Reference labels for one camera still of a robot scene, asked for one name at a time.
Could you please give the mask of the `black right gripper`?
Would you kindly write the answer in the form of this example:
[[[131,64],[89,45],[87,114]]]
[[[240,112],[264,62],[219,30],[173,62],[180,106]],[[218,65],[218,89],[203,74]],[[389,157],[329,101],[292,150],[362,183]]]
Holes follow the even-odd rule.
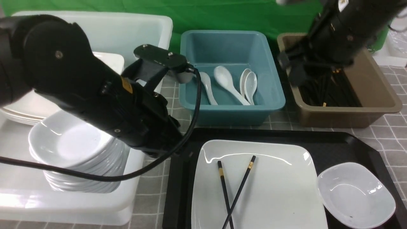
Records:
[[[279,35],[279,65],[286,71],[292,87],[330,74],[337,64],[320,58],[307,35]]]

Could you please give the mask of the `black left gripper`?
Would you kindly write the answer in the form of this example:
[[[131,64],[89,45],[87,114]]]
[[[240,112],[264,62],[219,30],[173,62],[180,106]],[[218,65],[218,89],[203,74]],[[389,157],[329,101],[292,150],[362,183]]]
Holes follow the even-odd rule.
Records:
[[[118,77],[103,83],[102,100],[102,130],[131,148],[159,158],[181,142],[179,122],[163,96]]]

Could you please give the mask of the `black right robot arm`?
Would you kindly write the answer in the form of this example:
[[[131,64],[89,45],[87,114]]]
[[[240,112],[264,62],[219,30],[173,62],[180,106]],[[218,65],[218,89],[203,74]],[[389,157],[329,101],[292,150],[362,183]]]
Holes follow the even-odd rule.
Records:
[[[406,8],[405,0],[328,0],[307,34],[279,54],[292,86],[352,66],[354,57]]]

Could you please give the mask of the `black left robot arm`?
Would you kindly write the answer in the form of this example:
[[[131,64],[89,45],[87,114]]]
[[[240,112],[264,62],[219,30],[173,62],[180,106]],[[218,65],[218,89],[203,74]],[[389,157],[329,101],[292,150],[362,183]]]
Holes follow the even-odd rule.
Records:
[[[95,57],[77,23],[51,15],[1,18],[1,105],[30,90],[60,109],[153,158],[182,139],[167,100],[154,90],[166,75],[168,51],[135,48],[123,74]]]

